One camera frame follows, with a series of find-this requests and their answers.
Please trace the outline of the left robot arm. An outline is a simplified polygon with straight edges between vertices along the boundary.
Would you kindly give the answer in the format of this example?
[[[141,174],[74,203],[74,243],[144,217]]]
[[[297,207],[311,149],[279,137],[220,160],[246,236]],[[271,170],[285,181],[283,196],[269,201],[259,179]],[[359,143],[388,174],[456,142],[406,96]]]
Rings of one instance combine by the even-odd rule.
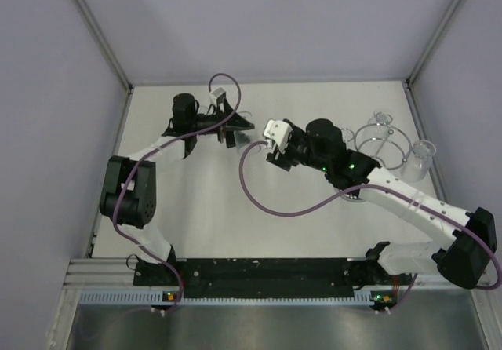
[[[155,217],[158,173],[170,163],[186,159],[200,136],[216,135],[220,143],[234,148],[240,133],[255,129],[229,104],[223,89],[215,89],[209,97],[209,110],[201,113],[192,94],[177,94],[168,126],[155,142],[132,155],[114,155],[107,162],[100,213],[138,248],[136,256],[146,265],[141,275],[164,285],[179,282],[181,276],[173,245],[160,232]]]

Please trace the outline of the clear wine glass three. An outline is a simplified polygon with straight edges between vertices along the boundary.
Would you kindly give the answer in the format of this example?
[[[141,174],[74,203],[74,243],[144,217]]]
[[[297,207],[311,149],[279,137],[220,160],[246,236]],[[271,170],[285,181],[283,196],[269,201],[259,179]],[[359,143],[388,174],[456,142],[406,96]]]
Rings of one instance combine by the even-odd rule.
[[[413,143],[411,152],[402,169],[401,177],[407,183],[423,180],[433,164],[436,147],[428,140],[418,140]]]

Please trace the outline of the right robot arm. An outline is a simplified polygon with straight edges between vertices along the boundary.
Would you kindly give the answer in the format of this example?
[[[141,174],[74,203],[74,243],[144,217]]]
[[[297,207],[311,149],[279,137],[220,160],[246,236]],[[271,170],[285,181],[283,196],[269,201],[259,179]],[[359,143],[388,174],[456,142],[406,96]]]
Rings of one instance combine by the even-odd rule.
[[[346,147],[341,129],[325,118],[306,129],[271,119],[263,131],[271,153],[267,160],[288,171],[303,165],[324,173],[335,189],[377,205],[411,224],[427,242],[376,246],[366,264],[377,284],[393,275],[440,274],[467,290],[478,287],[491,255],[497,251],[494,216],[482,207],[468,211],[451,206],[395,177],[372,157]]]

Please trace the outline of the clear wine glass four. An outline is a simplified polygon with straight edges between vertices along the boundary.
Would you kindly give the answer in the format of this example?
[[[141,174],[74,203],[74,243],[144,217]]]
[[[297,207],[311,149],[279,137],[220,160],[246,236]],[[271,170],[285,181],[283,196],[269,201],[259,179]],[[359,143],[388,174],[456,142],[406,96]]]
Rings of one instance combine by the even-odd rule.
[[[252,128],[228,132],[225,137],[225,144],[228,148],[234,149],[238,155],[241,155],[252,142],[256,141],[256,129],[251,112],[241,111],[238,114],[249,122]]]

